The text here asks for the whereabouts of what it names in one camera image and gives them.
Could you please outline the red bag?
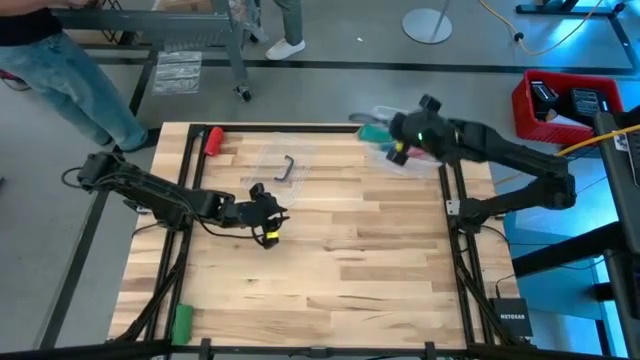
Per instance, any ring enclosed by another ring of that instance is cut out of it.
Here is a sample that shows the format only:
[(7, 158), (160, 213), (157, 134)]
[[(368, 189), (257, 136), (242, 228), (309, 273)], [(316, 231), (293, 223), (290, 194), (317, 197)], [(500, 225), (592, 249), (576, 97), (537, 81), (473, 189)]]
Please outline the red bag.
[(30, 86), (24, 80), (3, 70), (0, 70), (0, 81), (14, 91), (30, 90)]

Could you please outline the clear bin lid black handle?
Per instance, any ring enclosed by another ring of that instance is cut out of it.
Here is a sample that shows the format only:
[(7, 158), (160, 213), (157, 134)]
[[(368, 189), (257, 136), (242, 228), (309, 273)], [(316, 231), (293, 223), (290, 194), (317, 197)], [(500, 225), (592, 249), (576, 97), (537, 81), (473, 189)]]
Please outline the clear bin lid black handle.
[(316, 148), (300, 136), (272, 133), (249, 165), (249, 175), (241, 180), (249, 190), (262, 183), (283, 207), (290, 207), (302, 190), (310, 173)]

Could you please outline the clear zipper bag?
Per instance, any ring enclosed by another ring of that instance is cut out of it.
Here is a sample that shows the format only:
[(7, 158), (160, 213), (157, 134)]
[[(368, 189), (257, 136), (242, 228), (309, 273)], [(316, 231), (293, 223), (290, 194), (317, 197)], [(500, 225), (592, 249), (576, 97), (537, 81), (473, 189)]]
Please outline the clear zipper bag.
[[(359, 124), (360, 127), (364, 124), (374, 124), (374, 125), (387, 128), (387, 122), (389, 120), (392, 120), (397, 113), (407, 114), (408, 111), (393, 108), (393, 107), (387, 107), (387, 106), (375, 106), (370, 112), (357, 112), (357, 113), (350, 114), (348, 116), (348, 120), (352, 123)], [(376, 143), (368, 143), (368, 142), (364, 142), (364, 143), (365, 143), (365, 149), (370, 144), (374, 144), (374, 145), (384, 144), (384, 143), (376, 144)]]

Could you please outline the black table base frame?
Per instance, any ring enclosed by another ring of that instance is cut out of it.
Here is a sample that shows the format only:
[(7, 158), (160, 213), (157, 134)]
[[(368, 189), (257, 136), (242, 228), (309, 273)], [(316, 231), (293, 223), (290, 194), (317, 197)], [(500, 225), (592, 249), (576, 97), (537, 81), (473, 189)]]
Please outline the black table base frame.
[[(515, 12), (520, 15), (549, 15), (564, 17), (586, 17), (594, 5), (580, 5), (585, 0), (536, 0), (536, 4), (519, 4)], [(629, 0), (604, 0), (597, 6), (592, 17), (606, 18), (620, 42), (634, 73), (640, 71), (640, 58), (636, 55), (632, 41), (624, 30), (618, 16), (625, 10)]]

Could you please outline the person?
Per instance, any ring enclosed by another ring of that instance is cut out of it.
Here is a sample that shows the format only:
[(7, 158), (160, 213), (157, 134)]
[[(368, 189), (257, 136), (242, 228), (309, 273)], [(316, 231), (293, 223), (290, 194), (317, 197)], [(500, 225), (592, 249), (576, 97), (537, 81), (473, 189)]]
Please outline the person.
[(98, 0), (0, 0), (0, 70), (21, 78), (82, 135), (131, 153), (157, 144), (109, 77), (64, 32), (54, 8), (94, 8)]
[(285, 60), (306, 48), (303, 33), (301, 0), (272, 0), (280, 9), (283, 20), (284, 37), (265, 53), (271, 61)]

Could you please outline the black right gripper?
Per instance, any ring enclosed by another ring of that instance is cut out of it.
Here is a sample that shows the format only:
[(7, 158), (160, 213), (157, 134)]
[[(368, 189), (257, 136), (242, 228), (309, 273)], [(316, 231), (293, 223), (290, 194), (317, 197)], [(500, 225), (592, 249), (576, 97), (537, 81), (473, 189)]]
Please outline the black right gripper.
[(390, 151), (389, 160), (404, 165), (410, 147), (423, 149), (439, 161), (449, 161), (455, 153), (454, 129), (438, 114), (441, 102), (430, 95), (423, 95), (419, 109), (408, 113), (397, 113), (387, 122), (389, 134), (394, 139), (384, 143), (383, 150)]

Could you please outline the grey round stand base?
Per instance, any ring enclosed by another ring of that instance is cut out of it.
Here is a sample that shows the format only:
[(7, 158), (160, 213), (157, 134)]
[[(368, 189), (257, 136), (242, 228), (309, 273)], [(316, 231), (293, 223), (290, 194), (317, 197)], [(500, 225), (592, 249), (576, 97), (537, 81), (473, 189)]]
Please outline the grey round stand base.
[(431, 8), (413, 9), (404, 15), (402, 29), (412, 40), (423, 44), (438, 44), (446, 41), (453, 27), (445, 11)]

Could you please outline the wooden workbench in background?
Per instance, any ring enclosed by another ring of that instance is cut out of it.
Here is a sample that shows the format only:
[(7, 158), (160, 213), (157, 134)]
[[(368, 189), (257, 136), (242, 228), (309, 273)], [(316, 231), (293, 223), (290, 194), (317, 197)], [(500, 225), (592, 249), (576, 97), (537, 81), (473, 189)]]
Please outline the wooden workbench in background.
[(231, 68), (233, 91), (248, 102), (252, 94), (242, 56), (244, 45), (259, 42), (259, 0), (155, 0), (150, 10), (125, 10), (117, 0), (95, 0), (87, 9), (56, 9), (68, 30), (99, 31), (108, 45), (160, 52), (220, 51)]

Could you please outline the red bandage roll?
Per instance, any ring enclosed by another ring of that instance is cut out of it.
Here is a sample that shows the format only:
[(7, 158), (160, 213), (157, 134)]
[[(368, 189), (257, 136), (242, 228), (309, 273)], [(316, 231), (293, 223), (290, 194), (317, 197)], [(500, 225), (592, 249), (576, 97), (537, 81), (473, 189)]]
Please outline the red bandage roll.
[(224, 142), (224, 135), (224, 130), (221, 127), (214, 127), (210, 130), (204, 148), (204, 154), (206, 156), (215, 157), (220, 153), (221, 146)]

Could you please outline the clear plastic floor bag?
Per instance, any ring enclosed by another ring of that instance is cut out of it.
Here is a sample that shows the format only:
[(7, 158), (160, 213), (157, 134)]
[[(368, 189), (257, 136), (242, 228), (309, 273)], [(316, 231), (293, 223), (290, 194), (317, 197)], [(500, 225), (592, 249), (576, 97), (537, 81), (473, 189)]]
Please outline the clear plastic floor bag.
[(153, 95), (197, 93), (200, 88), (202, 53), (160, 52), (153, 81)]

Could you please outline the long green elastic bandage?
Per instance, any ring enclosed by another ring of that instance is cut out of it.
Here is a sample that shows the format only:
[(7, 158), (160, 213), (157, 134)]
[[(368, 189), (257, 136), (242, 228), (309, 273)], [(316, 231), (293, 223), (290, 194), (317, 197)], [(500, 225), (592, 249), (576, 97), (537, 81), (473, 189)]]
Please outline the long green elastic bandage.
[(388, 132), (388, 129), (374, 124), (364, 124), (356, 132), (357, 138), (360, 141), (368, 143), (390, 143), (393, 138)]

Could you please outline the black device in crate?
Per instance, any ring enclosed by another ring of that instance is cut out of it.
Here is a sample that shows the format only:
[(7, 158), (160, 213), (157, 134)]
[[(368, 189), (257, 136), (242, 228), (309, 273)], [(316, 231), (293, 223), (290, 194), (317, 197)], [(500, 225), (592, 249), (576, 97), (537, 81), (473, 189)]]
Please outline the black device in crate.
[(530, 82), (531, 99), (534, 115), (537, 119), (544, 120), (559, 99), (559, 95), (541, 80)]
[(575, 115), (594, 117), (599, 112), (608, 112), (606, 98), (593, 89), (573, 88), (570, 90), (570, 109)]

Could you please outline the black Netgear network switch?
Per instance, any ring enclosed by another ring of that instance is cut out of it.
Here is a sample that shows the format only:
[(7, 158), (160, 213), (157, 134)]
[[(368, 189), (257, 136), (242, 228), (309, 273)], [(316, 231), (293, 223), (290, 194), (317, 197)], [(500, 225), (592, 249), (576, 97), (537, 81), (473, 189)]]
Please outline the black Netgear network switch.
[(513, 336), (531, 338), (533, 336), (528, 306), (522, 298), (492, 298), (490, 300), (500, 323)]

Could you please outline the small green bandage roll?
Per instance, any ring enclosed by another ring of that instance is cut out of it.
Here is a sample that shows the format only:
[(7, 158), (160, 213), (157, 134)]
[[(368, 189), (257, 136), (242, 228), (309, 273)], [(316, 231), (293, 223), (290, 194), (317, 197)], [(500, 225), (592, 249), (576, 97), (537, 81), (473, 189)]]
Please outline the small green bandage roll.
[(179, 304), (176, 307), (171, 337), (173, 345), (187, 345), (190, 342), (193, 313), (191, 305)]

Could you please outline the red plastic crate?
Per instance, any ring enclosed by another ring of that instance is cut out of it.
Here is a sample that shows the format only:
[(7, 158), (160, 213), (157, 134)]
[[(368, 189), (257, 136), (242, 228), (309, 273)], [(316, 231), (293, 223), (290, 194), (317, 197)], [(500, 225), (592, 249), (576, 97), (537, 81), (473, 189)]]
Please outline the red plastic crate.
[(570, 90), (573, 88), (596, 90), (604, 96), (607, 109), (610, 112), (623, 111), (617, 84), (611, 78), (526, 70), (511, 95), (516, 134), (522, 139), (574, 145), (594, 137), (593, 128), (554, 124), (539, 120), (534, 110), (532, 81), (541, 81), (557, 93), (562, 100), (570, 95)]

